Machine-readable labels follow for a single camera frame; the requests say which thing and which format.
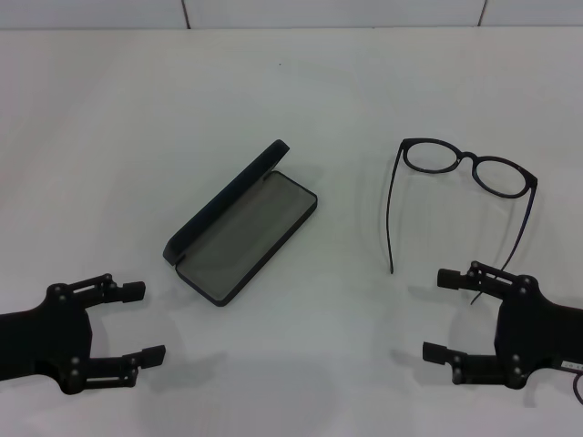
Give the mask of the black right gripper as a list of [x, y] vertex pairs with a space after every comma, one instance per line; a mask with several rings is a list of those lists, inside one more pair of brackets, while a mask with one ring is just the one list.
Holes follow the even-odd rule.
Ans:
[[502, 300], [494, 340], [496, 355], [423, 344], [423, 360], [449, 364], [453, 384], [503, 385], [519, 390], [533, 372], [541, 369], [583, 375], [583, 310], [547, 299], [535, 278], [515, 276], [473, 261], [465, 274], [440, 269], [437, 286], [476, 291]]

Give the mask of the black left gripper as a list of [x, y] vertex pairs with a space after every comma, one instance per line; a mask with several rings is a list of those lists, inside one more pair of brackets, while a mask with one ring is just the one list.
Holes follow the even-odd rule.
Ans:
[[47, 376], [68, 395], [134, 387], [140, 370], [163, 363], [166, 347], [89, 358], [92, 330], [84, 306], [141, 301], [145, 292], [143, 281], [118, 284], [106, 273], [52, 285], [33, 309], [0, 314], [0, 381]]

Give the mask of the black glasses case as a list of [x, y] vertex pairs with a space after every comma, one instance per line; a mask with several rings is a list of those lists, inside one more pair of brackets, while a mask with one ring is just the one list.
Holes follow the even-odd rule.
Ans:
[[167, 242], [164, 260], [224, 307], [317, 209], [318, 198], [276, 169], [290, 148], [263, 150]]

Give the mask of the black glasses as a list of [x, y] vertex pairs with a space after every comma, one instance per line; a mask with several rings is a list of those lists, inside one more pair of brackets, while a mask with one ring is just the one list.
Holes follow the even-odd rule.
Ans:
[[[391, 171], [390, 185], [387, 193], [385, 211], [385, 230], [390, 230], [391, 199], [394, 190], [397, 169], [401, 163], [411, 170], [427, 174], [441, 175], [452, 173], [464, 160], [471, 161], [471, 177], [475, 183], [489, 194], [504, 199], [518, 199], [528, 196], [527, 207], [514, 245], [504, 267], [514, 257], [526, 230], [537, 193], [538, 179], [516, 162], [497, 156], [478, 156], [473, 152], [462, 151], [454, 145], [436, 138], [413, 137], [404, 139], [395, 156]], [[512, 188], [502, 189], [495, 184], [495, 178], [486, 175], [488, 168], [498, 168], [517, 180]]]

